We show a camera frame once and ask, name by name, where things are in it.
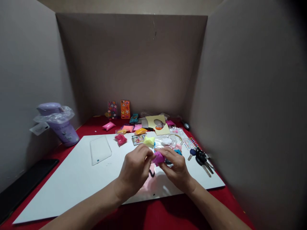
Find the water bottle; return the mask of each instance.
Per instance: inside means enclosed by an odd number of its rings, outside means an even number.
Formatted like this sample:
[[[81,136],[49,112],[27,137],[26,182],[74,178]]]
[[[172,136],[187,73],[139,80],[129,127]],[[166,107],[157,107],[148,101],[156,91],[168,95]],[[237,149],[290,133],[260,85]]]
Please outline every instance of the water bottle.
[[[71,108],[61,106],[59,103],[44,103],[40,104],[36,109],[40,115],[36,116],[34,121],[38,123],[47,122],[66,147],[79,142],[80,138],[69,122],[75,115]]]

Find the floral phone case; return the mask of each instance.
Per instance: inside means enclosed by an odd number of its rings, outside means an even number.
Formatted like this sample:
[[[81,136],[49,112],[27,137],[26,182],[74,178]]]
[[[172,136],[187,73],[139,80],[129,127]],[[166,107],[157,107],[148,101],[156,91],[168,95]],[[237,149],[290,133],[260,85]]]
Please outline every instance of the floral phone case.
[[[121,118],[130,119],[130,101],[121,100]]]

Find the right hand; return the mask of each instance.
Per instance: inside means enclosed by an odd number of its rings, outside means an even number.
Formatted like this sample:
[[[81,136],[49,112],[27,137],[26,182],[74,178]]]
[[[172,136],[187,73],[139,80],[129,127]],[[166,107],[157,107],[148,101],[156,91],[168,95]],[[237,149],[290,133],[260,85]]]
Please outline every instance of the right hand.
[[[191,194],[196,188],[196,181],[188,172],[184,156],[179,155],[170,147],[155,150],[160,151],[163,156],[173,163],[171,168],[165,162],[159,163],[159,167],[165,172],[169,180],[182,192]]]

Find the white board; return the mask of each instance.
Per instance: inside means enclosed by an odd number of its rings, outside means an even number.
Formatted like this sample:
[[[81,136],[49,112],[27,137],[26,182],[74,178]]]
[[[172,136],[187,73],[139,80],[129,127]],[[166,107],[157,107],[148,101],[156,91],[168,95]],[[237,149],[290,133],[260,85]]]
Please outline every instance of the white board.
[[[128,142],[121,147],[114,140],[115,134],[105,135],[112,156],[96,165],[92,165],[90,141],[103,135],[84,136],[13,224],[59,216],[108,185],[118,177],[125,155],[135,149],[131,140],[133,135],[125,134]],[[156,136],[155,132],[148,132],[147,135]],[[182,155],[186,159],[190,155],[185,146],[182,147]],[[225,185],[216,173],[209,178],[195,157],[191,161],[186,160],[186,165],[191,176],[205,189]],[[182,193],[159,167],[155,170],[155,176],[146,181],[145,187],[124,204]]]

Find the sticker sheet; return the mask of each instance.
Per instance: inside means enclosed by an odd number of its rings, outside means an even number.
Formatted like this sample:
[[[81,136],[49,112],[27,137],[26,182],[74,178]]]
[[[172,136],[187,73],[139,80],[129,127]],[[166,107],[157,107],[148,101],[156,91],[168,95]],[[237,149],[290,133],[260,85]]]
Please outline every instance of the sticker sheet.
[[[117,117],[117,104],[116,101],[108,102],[108,118],[109,120],[115,119]]]
[[[188,150],[195,148],[194,143],[189,138],[183,138],[183,144]]]
[[[121,118],[130,119],[130,101],[121,100]]]
[[[145,136],[146,136],[146,134],[142,134],[142,135],[138,135],[138,136],[132,136],[133,145],[136,146],[140,143],[143,143]]]

